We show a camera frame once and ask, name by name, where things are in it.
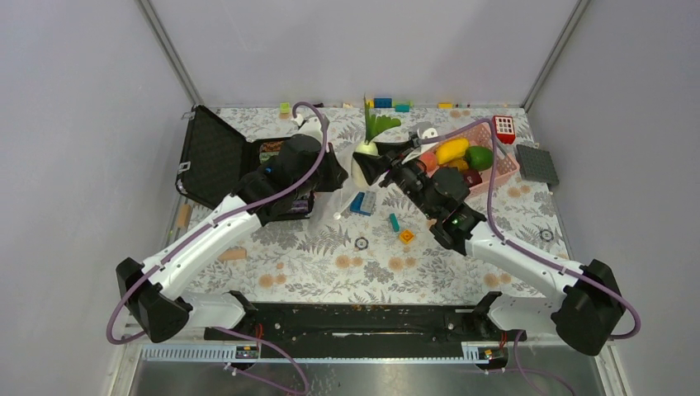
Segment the dark red eggplant toy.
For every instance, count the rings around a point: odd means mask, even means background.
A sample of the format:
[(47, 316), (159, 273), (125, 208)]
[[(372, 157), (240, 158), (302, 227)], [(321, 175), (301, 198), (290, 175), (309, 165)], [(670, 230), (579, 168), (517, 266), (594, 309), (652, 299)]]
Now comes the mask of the dark red eggplant toy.
[(480, 173), (475, 169), (466, 169), (462, 173), (462, 177), (469, 188), (478, 186), (483, 182)]

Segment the white radish toy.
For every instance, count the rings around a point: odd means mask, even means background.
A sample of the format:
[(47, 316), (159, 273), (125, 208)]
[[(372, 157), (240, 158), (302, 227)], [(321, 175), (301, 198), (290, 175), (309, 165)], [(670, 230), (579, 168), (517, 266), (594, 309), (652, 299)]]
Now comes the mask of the white radish toy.
[[(380, 156), (375, 138), (387, 130), (401, 126), (401, 120), (388, 115), (378, 115), (366, 97), (363, 97), (363, 101), (365, 137), (364, 140), (357, 144), (352, 154), (361, 153)], [(352, 158), (351, 161), (351, 176), (354, 183), (362, 189), (367, 189), (372, 184), (372, 181), (368, 181), (364, 176), (360, 164), (355, 158)]]

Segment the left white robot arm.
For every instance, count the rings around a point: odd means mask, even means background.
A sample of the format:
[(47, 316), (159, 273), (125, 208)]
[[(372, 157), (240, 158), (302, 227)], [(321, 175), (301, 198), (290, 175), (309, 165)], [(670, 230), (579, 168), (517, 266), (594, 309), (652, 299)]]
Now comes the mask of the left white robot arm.
[(293, 135), (173, 244), (142, 262), (122, 260), (116, 266), (121, 300), (115, 311), (127, 309), (141, 335), (155, 343), (184, 328), (221, 327), (238, 339), (251, 336), (257, 319), (238, 298), (190, 293), (187, 285), (233, 242), (286, 214), (302, 196), (340, 189), (347, 177), (332, 144)]

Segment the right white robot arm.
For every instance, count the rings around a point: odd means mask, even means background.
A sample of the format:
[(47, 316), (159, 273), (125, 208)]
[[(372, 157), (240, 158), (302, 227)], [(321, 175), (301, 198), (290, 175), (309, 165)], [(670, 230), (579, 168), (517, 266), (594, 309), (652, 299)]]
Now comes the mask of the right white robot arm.
[(433, 220), (436, 241), (447, 250), (473, 257), (525, 281), (537, 297), (494, 293), (473, 318), (475, 332), (493, 340), (503, 331), (557, 335), (574, 350), (596, 356), (613, 337), (629, 308), (610, 266), (564, 260), (518, 238), (509, 238), (492, 219), (467, 203), (469, 187), (458, 169), (428, 172), (410, 145), (390, 144), (383, 155), (354, 153), (352, 175), (381, 187), (396, 185)]

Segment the clear zip top bag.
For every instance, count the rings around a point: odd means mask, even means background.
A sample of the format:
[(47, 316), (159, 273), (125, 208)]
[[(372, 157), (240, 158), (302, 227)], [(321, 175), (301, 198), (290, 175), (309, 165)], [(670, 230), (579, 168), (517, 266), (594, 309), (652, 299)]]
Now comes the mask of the clear zip top bag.
[(315, 196), (315, 206), (309, 218), (309, 231), (316, 233), (326, 225), (335, 225), (360, 191), (360, 188), (352, 178), (353, 151), (354, 145), (347, 146), (342, 151), (337, 152), (337, 159), (348, 173), (348, 178), (343, 182), (339, 190), (331, 193), (318, 193)]

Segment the peach toy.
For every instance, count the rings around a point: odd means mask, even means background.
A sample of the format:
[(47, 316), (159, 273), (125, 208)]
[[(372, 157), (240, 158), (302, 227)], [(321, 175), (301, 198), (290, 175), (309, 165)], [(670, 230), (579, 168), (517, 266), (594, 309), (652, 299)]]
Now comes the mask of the peach toy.
[(438, 168), (438, 158), (434, 152), (422, 153), (419, 161), (424, 165), (425, 172), (434, 172)]

